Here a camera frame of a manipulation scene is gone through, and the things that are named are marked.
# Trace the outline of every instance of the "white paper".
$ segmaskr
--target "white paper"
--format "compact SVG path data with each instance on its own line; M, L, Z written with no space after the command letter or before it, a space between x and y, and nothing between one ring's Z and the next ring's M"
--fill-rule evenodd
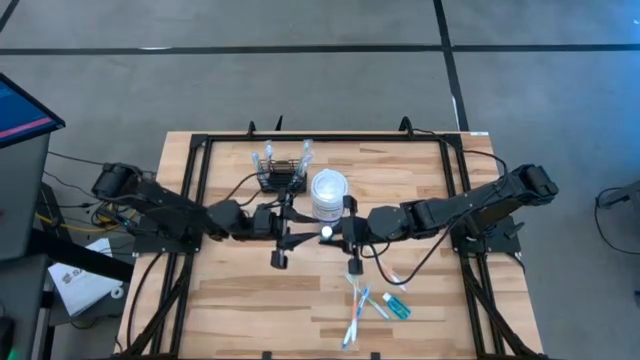
M107 238L99 239L86 248L112 256ZM80 314L111 293L111 289L122 285L122 281L109 279L65 264L50 266L49 273L70 316Z

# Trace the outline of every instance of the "black stand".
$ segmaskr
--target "black stand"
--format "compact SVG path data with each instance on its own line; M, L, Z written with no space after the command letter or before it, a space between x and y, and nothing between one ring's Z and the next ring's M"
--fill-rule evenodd
M55 262L123 282L131 281L131 275L133 274L133 265L131 264L61 240L37 229L32 229L31 231L31 240L29 241L27 252L30 255L46 254Z

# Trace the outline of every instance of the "blue toothpaste tube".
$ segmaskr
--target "blue toothpaste tube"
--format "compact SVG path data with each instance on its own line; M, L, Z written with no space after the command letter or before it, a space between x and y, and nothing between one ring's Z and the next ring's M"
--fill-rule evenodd
M382 295L382 299L384 299L389 306L389 309L391 309L391 311L393 311L400 320L407 320L409 315L411 315L411 309L409 309L409 307L397 297L389 293L384 293L384 295Z

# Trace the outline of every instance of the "yellow cable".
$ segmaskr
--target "yellow cable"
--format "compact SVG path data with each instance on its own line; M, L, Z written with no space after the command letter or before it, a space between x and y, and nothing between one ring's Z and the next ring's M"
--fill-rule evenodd
M129 214L129 216L127 216L127 218L128 219L132 219L135 214L136 214L136 210L133 210L133 212L131 214ZM46 222L47 224L51 224L53 222L48 217L42 216L42 215L40 215L38 213L36 213L36 217L38 219ZM83 227L73 226L73 225L68 225L68 224L61 224L60 226L65 228L65 229L69 229L69 230L73 230L73 231L89 232L89 233L109 232L111 230L115 230L115 229L120 227L120 225L114 225L114 226L110 226L110 227L104 228L104 229L91 229L91 228L83 228Z

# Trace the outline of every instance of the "test tube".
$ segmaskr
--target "test tube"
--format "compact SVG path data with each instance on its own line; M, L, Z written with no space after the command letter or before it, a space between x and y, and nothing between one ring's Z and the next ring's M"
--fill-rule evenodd
M257 152L251 153L251 160L253 160L253 166L256 168L256 172L258 173L258 181L263 182L265 179L264 171L262 170L262 165L260 165L260 155Z
M298 165L298 169L296 170L296 175L298 175L299 177L304 177L304 174L307 173L307 169L309 168L309 164L311 163L312 159L313 154L307 154L303 156L302 160L300 160L300 164Z
M302 156L307 155L311 152L311 144L313 144L312 139L306 139L302 143Z
M264 154L267 158L267 164L271 165L271 159L273 158L273 146L271 146L271 140L264 142Z

